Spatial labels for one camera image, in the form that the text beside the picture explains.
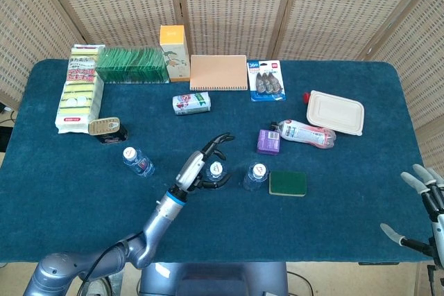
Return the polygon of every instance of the green sponge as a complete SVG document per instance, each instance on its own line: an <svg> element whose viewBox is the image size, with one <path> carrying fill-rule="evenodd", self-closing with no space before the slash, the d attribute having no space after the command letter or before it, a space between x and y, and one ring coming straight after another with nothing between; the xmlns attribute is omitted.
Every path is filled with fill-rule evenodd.
<svg viewBox="0 0 444 296"><path fill-rule="evenodd" d="M270 194L303 197L307 194L307 175L291 171L270 173Z"/></svg>

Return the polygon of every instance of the purple box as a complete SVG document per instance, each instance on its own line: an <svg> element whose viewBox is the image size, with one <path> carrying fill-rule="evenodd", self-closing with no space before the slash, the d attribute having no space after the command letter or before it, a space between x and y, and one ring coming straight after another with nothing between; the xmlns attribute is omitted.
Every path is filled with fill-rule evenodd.
<svg viewBox="0 0 444 296"><path fill-rule="evenodd" d="M257 152L261 154L277 155L279 153L279 132L260 130L257 139Z"/></svg>

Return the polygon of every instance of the notebook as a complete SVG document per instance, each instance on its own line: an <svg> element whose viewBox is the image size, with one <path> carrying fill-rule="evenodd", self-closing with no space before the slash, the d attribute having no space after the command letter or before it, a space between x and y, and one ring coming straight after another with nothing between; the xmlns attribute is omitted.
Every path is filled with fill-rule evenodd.
<svg viewBox="0 0 444 296"><path fill-rule="evenodd" d="M245 55L191 55L190 90L247 90Z"/></svg>

